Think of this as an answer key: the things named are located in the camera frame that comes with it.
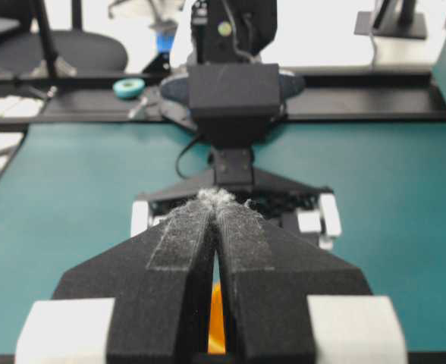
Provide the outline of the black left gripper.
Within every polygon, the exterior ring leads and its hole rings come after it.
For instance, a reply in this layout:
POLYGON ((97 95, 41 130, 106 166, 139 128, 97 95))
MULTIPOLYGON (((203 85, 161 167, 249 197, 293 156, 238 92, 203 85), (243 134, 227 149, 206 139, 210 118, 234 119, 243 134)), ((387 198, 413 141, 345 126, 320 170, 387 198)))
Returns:
POLYGON ((278 226, 236 202, 215 211, 229 353, 243 363, 406 363, 389 297, 376 296, 359 268, 323 250, 341 236, 334 191, 253 160, 250 148, 213 148, 209 169, 135 198, 130 235, 204 190, 226 190, 278 226))

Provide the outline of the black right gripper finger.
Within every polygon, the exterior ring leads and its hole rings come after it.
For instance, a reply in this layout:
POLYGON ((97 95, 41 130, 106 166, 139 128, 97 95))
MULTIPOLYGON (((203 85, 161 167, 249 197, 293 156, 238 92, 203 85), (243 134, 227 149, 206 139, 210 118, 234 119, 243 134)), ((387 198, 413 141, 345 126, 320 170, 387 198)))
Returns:
POLYGON ((73 268, 36 301, 17 363, 176 363, 206 347, 213 211, 193 199, 73 268))

